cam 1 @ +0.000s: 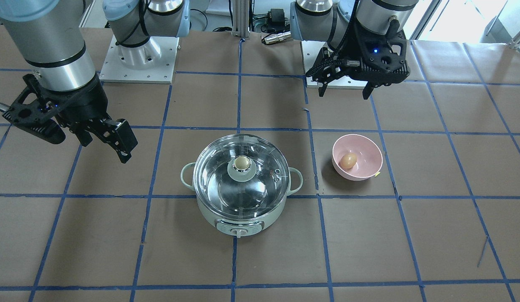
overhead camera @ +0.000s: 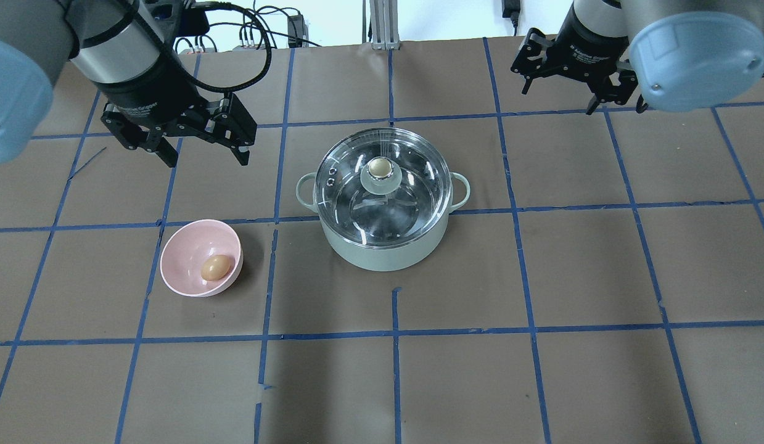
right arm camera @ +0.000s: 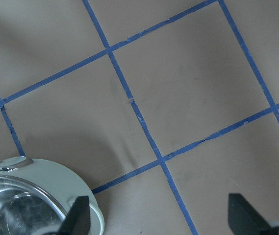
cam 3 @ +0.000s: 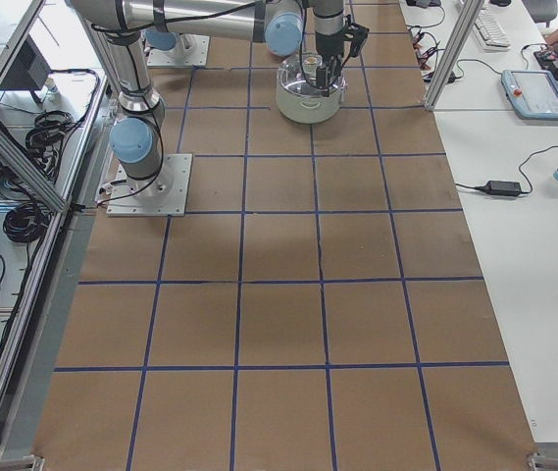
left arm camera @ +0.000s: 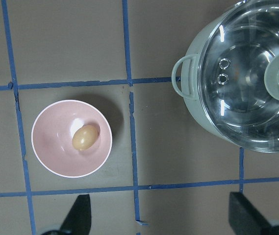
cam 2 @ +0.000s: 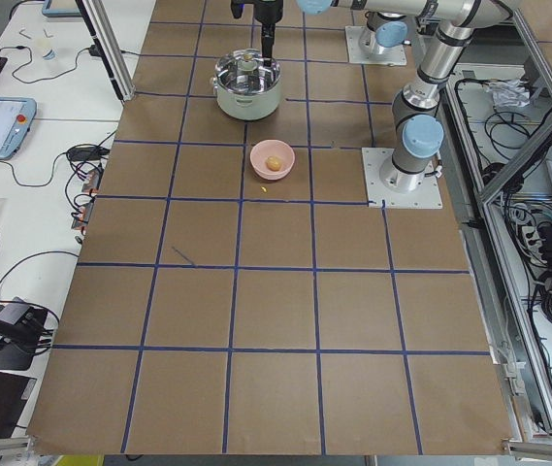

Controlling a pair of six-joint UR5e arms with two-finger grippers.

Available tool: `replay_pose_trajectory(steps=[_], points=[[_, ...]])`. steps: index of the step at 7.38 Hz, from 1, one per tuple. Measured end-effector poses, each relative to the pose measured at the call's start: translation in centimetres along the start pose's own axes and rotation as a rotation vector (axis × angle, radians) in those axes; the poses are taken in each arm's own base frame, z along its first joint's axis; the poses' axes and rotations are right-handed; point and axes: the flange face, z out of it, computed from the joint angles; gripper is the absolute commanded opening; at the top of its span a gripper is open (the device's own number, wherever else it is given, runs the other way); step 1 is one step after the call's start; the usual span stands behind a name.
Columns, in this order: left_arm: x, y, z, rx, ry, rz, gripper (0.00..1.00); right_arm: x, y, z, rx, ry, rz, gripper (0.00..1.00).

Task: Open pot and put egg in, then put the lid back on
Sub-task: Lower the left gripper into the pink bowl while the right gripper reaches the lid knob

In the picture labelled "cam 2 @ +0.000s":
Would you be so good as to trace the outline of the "black gripper holding lid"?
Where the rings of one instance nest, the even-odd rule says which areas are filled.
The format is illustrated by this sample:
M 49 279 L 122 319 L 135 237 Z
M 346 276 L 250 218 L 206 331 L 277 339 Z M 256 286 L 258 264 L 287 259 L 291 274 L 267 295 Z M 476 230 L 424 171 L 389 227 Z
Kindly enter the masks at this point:
M 254 17 L 261 26 L 261 47 L 263 63 L 271 67 L 273 62 L 273 46 L 275 42 L 275 24 L 283 17 L 282 0 L 255 0 Z

